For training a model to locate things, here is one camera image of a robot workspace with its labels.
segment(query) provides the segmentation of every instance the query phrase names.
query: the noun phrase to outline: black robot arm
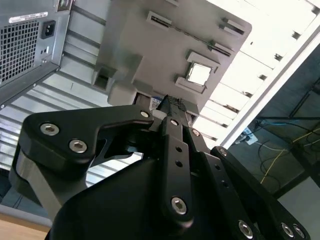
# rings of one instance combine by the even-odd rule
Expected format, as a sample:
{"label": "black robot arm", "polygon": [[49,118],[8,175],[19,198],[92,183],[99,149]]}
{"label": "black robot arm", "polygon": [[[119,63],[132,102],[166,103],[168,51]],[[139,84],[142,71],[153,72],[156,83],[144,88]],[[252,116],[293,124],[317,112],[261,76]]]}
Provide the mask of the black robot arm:
{"label": "black robot arm", "polygon": [[[23,123],[13,186],[53,220],[48,240],[310,240],[223,147],[188,126],[183,101],[37,113]],[[87,170],[143,158],[87,188]]]}

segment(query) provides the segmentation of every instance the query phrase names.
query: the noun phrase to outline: black metal bracket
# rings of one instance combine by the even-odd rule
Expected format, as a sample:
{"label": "black metal bracket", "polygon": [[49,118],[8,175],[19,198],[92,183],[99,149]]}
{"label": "black metal bracket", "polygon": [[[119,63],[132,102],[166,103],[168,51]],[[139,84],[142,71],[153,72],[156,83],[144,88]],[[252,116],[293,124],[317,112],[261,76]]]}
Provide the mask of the black metal bracket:
{"label": "black metal bracket", "polygon": [[[43,192],[66,200],[51,211],[57,215],[48,239],[95,239],[105,230],[110,239],[310,239],[226,149],[210,152],[188,126],[182,101],[166,97],[158,109],[167,113],[162,121],[137,105],[38,113],[24,121],[13,180],[24,181],[46,208]],[[141,161],[64,197],[64,181],[76,186],[90,166],[135,151],[144,153]],[[49,184],[37,183],[30,165]]]}
{"label": "black metal bracket", "polygon": [[[310,239],[307,230],[223,147],[214,147],[211,154],[221,159],[247,213],[257,222],[266,239]],[[294,234],[299,229],[303,237]]]}

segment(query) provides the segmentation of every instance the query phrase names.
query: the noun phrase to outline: ventilation grille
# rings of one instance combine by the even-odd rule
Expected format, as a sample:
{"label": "ventilation grille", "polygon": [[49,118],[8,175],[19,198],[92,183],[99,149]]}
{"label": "ventilation grille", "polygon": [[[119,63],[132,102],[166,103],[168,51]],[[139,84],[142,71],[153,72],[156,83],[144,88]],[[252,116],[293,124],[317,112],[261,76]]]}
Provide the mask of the ventilation grille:
{"label": "ventilation grille", "polygon": [[0,84],[34,66],[38,29],[38,21],[0,29]]}

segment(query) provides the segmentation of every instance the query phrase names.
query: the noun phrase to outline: metal side panel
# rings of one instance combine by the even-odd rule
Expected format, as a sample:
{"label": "metal side panel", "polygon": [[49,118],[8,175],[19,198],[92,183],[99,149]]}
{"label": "metal side panel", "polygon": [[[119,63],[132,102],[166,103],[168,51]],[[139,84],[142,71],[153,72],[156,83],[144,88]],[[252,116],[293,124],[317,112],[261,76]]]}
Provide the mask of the metal side panel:
{"label": "metal side panel", "polygon": [[[28,115],[110,106],[105,92],[91,86],[109,2],[77,0],[71,11],[61,70],[32,85],[23,96],[0,110],[0,168],[10,169],[22,122]],[[92,186],[141,158],[137,153],[127,159],[92,167],[86,184]]]}

